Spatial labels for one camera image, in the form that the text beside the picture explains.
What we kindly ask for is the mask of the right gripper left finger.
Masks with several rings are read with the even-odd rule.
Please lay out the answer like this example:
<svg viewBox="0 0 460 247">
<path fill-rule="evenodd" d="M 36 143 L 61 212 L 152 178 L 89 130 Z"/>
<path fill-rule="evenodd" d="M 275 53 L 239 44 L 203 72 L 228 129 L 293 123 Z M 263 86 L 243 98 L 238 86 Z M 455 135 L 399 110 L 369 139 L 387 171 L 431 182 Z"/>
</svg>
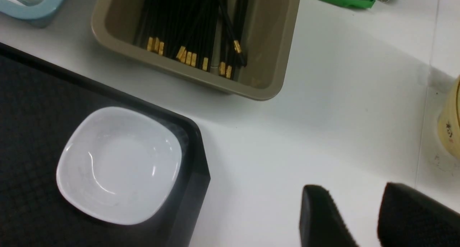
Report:
<svg viewBox="0 0 460 247">
<path fill-rule="evenodd" d="M 329 191 L 305 185 L 302 191 L 299 234 L 303 247 L 357 247 Z"/>
</svg>

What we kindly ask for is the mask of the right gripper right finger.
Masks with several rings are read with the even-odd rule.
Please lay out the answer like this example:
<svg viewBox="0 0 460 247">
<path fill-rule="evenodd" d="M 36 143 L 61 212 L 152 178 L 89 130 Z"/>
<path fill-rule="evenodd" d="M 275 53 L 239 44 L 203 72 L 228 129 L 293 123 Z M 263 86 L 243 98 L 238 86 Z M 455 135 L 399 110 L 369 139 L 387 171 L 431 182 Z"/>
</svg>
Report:
<svg viewBox="0 0 460 247">
<path fill-rule="evenodd" d="M 387 183 L 378 214 L 383 247 L 458 247 L 459 213 L 402 183 Z"/>
</svg>

